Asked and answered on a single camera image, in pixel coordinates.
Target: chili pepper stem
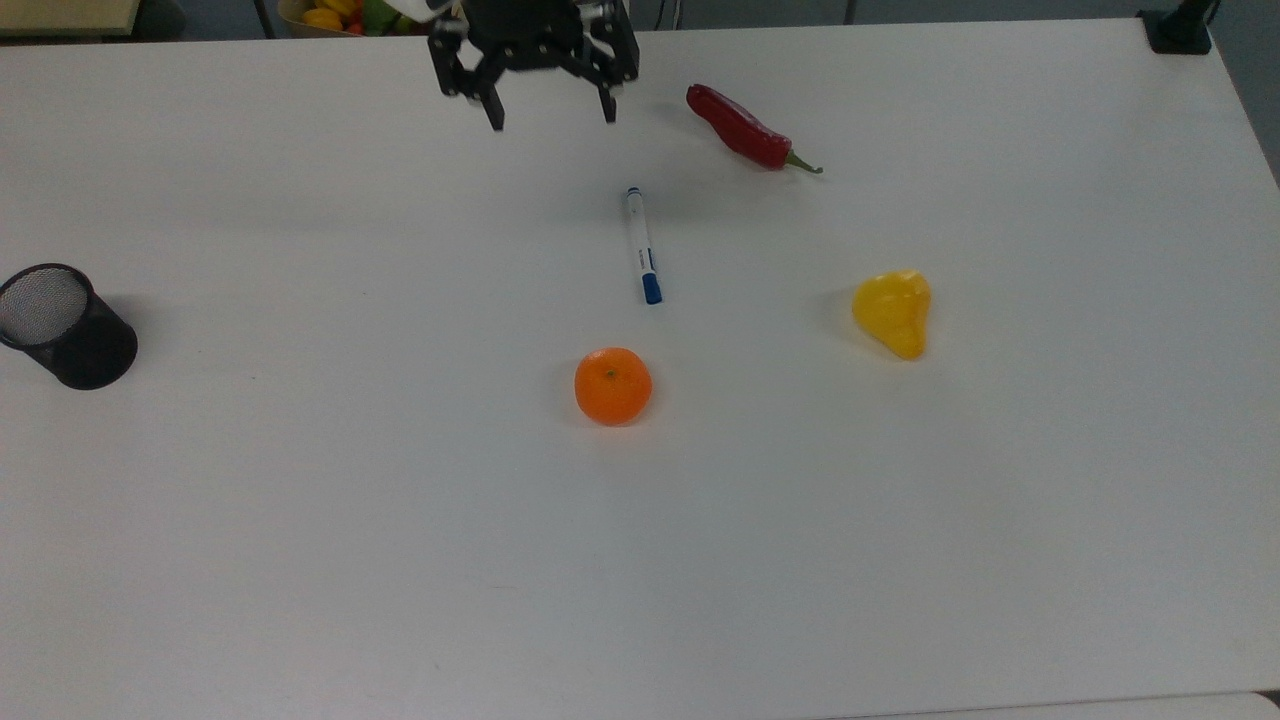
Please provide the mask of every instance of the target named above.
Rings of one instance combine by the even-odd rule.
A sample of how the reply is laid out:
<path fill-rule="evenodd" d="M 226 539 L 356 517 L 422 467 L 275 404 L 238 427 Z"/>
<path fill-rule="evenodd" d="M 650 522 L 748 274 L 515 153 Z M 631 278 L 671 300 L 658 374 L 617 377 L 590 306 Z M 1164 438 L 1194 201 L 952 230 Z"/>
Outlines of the chili pepper stem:
<path fill-rule="evenodd" d="M 803 170 L 809 170 L 810 173 L 813 173 L 813 174 L 815 174 L 815 176 L 820 176 L 820 174 L 822 174 L 822 168 L 814 168 L 814 167 L 813 167 L 813 165 L 810 165 L 809 163 L 805 163 L 804 160 L 801 160 L 801 159 L 800 159 L 800 158 L 799 158 L 799 156 L 797 156 L 797 155 L 796 155 L 796 154 L 795 154 L 794 151 L 791 151 L 791 150 L 787 150 L 787 159 L 786 159 L 786 160 L 783 160 L 783 163 L 786 163 L 787 165 L 794 165 L 794 167 L 796 167 L 796 168 L 800 168 L 800 169 L 803 169 Z"/>

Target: yellow pepper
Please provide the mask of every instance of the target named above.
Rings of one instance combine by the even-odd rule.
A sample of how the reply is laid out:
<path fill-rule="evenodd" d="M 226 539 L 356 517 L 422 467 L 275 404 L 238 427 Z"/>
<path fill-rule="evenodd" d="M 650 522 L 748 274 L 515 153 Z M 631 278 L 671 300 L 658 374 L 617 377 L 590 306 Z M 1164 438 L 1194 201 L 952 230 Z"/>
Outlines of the yellow pepper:
<path fill-rule="evenodd" d="M 342 18 L 339 18 L 338 13 L 334 13 L 329 8 L 316 8 L 302 13 L 302 22 L 311 27 L 342 32 Z"/>
<path fill-rule="evenodd" d="M 356 12 L 355 0 L 315 0 L 315 1 L 316 1 L 316 8 L 328 8 L 334 13 L 338 13 L 338 17 L 342 18 L 342 22 L 349 20 L 352 13 Z"/>
<path fill-rule="evenodd" d="M 904 360 L 924 354 L 924 322 L 933 293 L 919 270 L 876 275 L 854 293 L 854 319 Z"/>

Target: black mesh cup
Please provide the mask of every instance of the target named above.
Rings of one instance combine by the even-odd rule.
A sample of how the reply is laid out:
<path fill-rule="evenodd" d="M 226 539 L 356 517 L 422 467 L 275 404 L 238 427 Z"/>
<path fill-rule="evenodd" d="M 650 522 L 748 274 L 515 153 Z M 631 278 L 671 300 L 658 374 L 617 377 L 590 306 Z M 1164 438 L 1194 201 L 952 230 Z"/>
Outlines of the black mesh cup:
<path fill-rule="evenodd" d="M 138 336 L 84 273 L 50 263 L 0 286 L 0 342 L 29 355 L 64 386 L 96 389 L 133 364 Z"/>

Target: blue pen cap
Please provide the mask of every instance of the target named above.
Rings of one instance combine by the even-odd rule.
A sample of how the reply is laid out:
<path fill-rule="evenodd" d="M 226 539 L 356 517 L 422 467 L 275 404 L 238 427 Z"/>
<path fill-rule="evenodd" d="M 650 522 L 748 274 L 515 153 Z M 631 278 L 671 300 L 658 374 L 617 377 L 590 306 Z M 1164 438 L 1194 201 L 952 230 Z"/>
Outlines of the blue pen cap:
<path fill-rule="evenodd" d="M 658 275 L 653 273 L 645 273 L 640 278 L 640 284 L 644 286 L 644 301 L 649 305 L 657 305 L 662 302 L 662 288 L 658 287 Z"/>

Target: table surface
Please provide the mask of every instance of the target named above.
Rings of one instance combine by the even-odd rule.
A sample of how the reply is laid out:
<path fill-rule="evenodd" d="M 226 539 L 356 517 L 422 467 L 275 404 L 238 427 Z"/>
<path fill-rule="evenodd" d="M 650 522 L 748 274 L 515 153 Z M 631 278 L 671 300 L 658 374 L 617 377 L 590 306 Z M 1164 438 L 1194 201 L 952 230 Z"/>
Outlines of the table surface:
<path fill-rule="evenodd" d="M 0 49 L 0 714 L 801 719 L 1280 685 L 1280 192 L 1137 20 L 643 35 L 438 95 L 419 38 Z M 703 82 L 827 167 L 771 173 Z M 645 306 L 622 193 L 646 193 Z M 902 363 L 852 288 L 916 266 Z M 593 427 L 571 378 L 657 383 Z"/>
<path fill-rule="evenodd" d="M 128 35 L 138 0 L 0 0 L 0 36 Z"/>

